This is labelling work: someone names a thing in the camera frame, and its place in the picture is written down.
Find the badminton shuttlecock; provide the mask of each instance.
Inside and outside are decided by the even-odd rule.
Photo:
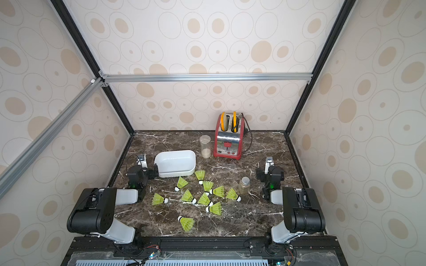
[[[213,202],[211,202],[209,197],[205,193],[203,193],[203,195],[201,195],[201,198],[198,200],[198,204],[212,206]]]
[[[241,201],[241,197],[237,195],[237,192],[235,192],[233,188],[231,188],[231,190],[228,191],[228,193],[226,193],[226,198],[236,200],[236,201]]]
[[[211,212],[216,215],[222,215],[222,205],[220,204],[220,202],[217,202],[212,206],[206,207],[206,212]]]
[[[225,188],[223,186],[219,186],[215,189],[211,189],[209,191],[210,194],[214,194],[218,197],[224,198],[225,197]]]
[[[213,182],[211,182],[211,181],[203,181],[203,187],[204,187],[204,192],[208,196],[209,195],[209,191],[213,187]]]
[[[179,177],[178,185],[175,186],[175,191],[178,192],[179,190],[181,190],[181,188],[183,188],[187,184],[188,184],[188,181],[186,181],[182,177]]]
[[[191,228],[194,226],[194,219],[192,218],[179,216],[178,221],[181,222],[182,228],[185,230],[185,232],[189,232],[189,230],[191,230]]]
[[[204,176],[205,175],[206,175],[206,171],[205,170],[195,171],[195,176],[198,179],[198,184],[200,184],[200,185],[203,184],[203,180],[204,180]]]
[[[184,195],[181,198],[181,201],[185,201],[185,202],[191,202],[192,204],[195,204],[195,202],[197,202],[196,199],[194,199],[194,197],[192,196],[191,192],[189,191],[189,189],[187,189],[184,193]]]
[[[158,204],[167,203],[167,202],[169,202],[168,198],[163,198],[160,194],[155,193],[153,197],[153,202],[151,204],[158,205]]]

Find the white plastic tub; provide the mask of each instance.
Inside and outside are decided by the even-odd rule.
[[[188,176],[195,171],[195,153],[191,150],[160,152],[154,163],[158,166],[159,177]]]

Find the glass jar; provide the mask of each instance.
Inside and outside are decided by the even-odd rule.
[[[201,146],[201,156],[203,158],[210,158],[212,153],[212,142],[211,138],[208,135],[202,135],[200,137],[200,146]]]
[[[240,183],[238,184],[238,190],[240,192],[240,195],[247,194],[249,189],[250,189],[250,178],[243,177],[240,180]]]

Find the marble tabletop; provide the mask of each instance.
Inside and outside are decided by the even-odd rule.
[[[142,236],[263,236],[272,226],[282,221],[282,206],[268,203],[262,198],[263,183],[256,179],[256,168],[265,166],[266,157],[272,156],[275,163],[285,171],[281,186],[302,188],[284,135],[280,132],[253,131],[253,143],[240,160],[213,157],[203,158],[199,137],[207,134],[214,139],[214,132],[137,131],[127,153],[146,154],[148,168],[152,169],[155,156],[164,151],[193,150],[196,154],[196,170],[205,170],[205,179],[214,182],[214,187],[231,187],[238,193],[238,182],[242,177],[250,178],[249,194],[241,195],[241,202],[221,199],[215,195],[210,199],[222,203],[222,215],[206,213],[206,206],[182,203],[179,199],[189,189],[198,200],[204,191],[195,175],[184,177],[189,184],[179,192],[174,191],[178,177],[149,180],[147,194],[140,203],[115,207],[115,217],[121,222],[141,229]],[[250,134],[244,137],[244,148],[248,148]],[[126,160],[114,183],[114,187],[127,186]],[[171,199],[167,204],[152,206],[154,193]],[[194,218],[190,232],[185,232],[177,220],[178,216]]]

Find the jar lid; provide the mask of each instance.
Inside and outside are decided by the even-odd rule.
[[[202,136],[200,137],[200,142],[201,142],[202,144],[208,144],[210,141],[211,141],[211,138],[210,138],[210,136],[209,136],[209,135],[202,135]]]
[[[250,178],[248,178],[248,177],[243,177],[243,178],[241,179],[241,182],[242,182],[244,185],[250,185]]]

